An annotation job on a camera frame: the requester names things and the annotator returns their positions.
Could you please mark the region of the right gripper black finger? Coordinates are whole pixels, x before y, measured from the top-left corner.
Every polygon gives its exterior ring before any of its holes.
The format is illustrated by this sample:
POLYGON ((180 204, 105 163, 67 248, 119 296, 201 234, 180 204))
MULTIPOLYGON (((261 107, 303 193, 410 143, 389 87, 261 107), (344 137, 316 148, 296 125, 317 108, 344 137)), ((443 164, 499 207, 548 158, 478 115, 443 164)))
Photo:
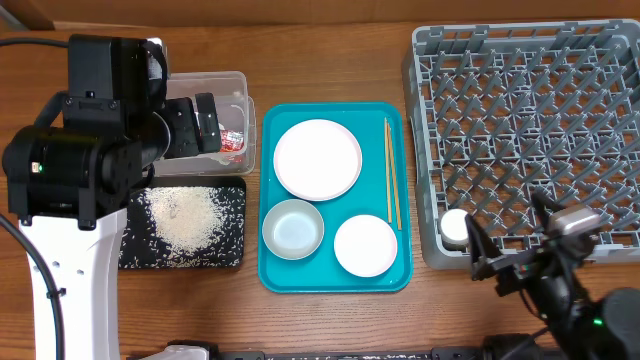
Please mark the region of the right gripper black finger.
POLYGON ((480 224, 471 216, 465 216, 471 256, 471 279, 481 281, 496 275, 494 262, 503 256, 480 224))
POLYGON ((531 196, 531 205, 541 225, 547 225, 550 214, 554 214, 564 209, 564 206, 555 202, 547 196, 543 190, 535 190, 531 196))

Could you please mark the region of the red snack wrapper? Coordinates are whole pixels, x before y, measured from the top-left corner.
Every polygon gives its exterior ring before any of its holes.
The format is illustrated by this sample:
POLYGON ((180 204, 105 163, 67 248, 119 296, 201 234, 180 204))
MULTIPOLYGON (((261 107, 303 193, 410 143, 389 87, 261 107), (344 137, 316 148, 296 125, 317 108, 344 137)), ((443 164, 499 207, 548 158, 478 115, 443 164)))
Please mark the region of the red snack wrapper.
POLYGON ((245 140, 242 132, 222 130, 221 136, 221 153, 240 152, 244 149, 245 140))

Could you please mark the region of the white plastic cup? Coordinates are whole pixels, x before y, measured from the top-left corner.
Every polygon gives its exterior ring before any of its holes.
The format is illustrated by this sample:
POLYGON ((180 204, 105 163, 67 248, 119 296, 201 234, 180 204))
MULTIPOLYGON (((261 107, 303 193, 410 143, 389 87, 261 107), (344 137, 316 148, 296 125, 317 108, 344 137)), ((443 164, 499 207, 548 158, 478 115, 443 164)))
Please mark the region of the white plastic cup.
POLYGON ((449 251, 464 252, 469 244, 466 226, 468 212, 463 209, 450 209, 439 220, 439 230, 443 246, 449 251))

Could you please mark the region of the pink plate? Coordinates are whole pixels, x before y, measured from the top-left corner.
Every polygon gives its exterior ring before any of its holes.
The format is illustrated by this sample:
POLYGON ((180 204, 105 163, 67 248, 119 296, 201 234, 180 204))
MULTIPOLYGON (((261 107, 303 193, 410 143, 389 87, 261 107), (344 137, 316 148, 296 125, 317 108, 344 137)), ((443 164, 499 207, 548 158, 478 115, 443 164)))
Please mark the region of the pink plate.
POLYGON ((292 195, 307 201, 328 201, 355 185, 363 154, 345 126, 311 119, 292 126, 280 137, 273 165, 276 178, 292 195))

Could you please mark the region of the pink bowl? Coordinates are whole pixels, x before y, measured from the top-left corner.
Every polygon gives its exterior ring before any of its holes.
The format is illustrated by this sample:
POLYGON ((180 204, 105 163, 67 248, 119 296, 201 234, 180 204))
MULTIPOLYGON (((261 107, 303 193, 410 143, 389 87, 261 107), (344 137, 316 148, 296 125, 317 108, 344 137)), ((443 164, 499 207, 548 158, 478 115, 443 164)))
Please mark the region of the pink bowl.
POLYGON ((357 215, 338 228, 334 253, 350 274, 373 278, 391 268, 398 253, 398 241, 384 220, 373 215, 357 215))

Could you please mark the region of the grey bowl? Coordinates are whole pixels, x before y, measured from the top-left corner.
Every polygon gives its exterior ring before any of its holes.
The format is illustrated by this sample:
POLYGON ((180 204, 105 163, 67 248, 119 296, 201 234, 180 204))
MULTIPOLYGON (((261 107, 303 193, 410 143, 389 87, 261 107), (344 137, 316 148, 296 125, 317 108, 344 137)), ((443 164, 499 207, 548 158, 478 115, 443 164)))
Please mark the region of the grey bowl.
POLYGON ((284 260, 301 260, 312 255, 324 238, 324 220, 311 203, 288 199, 273 206, 262 223, 264 244, 284 260))

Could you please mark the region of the wooden chopstick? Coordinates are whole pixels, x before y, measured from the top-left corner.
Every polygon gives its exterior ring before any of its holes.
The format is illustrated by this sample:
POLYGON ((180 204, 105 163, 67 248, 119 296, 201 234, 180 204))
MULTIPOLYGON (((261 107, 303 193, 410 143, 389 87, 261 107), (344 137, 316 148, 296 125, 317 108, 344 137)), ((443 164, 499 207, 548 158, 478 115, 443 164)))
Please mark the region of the wooden chopstick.
POLYGON ((402 230, 402 219, 401 219, 401 211, 400 211, 400 201, 399 201, 399 192, 398 192, 398 179, 396 174, 396 164, 395 164, 395 154, 393 147, 393 137, 391 126, 389 122, 385 119, 386 124, 386 136, 387 136, 387 148, 389 153, 389 164, 391 166, 390 174, 393 184, 393 196, 394 196, 394 205, 395 205, 395 214, 396 214, 396 222, 398 230, 402 230))
POLYGON ((385 152, 385 176, 386 176, 386 198, 387 198, 387 222, 392 223, 392 207, 391 207, 391 172, 389 157, 389 137, 388 137, 388 120, 384 118, 384 152, 385 152))

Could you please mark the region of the white napkin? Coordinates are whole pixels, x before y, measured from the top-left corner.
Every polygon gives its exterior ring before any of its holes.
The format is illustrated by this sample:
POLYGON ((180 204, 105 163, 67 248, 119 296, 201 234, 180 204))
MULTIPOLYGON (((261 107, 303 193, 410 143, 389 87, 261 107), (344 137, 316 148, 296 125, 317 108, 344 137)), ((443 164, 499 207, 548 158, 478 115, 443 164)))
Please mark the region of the white napkin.
POLYGON ((224 166, 230 166, 239 164, 242 161, 242 156, 231 155, 230 153, 218 153, 216 155, 216 160, 224 166))

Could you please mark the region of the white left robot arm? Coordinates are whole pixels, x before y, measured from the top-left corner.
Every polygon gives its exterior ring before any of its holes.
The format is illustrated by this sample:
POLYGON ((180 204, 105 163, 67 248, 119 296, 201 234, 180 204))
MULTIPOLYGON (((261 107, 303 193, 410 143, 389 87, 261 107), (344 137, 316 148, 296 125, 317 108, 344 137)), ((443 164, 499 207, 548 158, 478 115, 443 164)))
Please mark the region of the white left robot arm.
POLYGON ((160 159, 216 153, 209 93, 171 99, 157 38, 75 34, 62 42, 68 86, 3 152, 2 226, 30 263, 36 355, 116 359, 117 272, 131 196, 160 159))

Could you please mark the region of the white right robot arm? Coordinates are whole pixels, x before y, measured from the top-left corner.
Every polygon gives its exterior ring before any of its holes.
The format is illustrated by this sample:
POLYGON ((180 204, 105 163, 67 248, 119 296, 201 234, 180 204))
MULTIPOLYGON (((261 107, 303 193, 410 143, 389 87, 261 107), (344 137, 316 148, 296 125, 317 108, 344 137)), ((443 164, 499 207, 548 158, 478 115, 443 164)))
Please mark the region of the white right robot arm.
POLYGON ((536 340, 550 334, 565 359, 638 358, 638 290, 618 288, 594 301, 575 274, 595 248, 599 214, 584 204, 565 207, 542 192, 534 193, 531 203, 543 240, 517 254, 504 254, 472 216, 465 218, 472 279, 496 279, 499 296, 518 294, 544 324, 533 334, 487 337, 483 357, 541 359, 536 340))

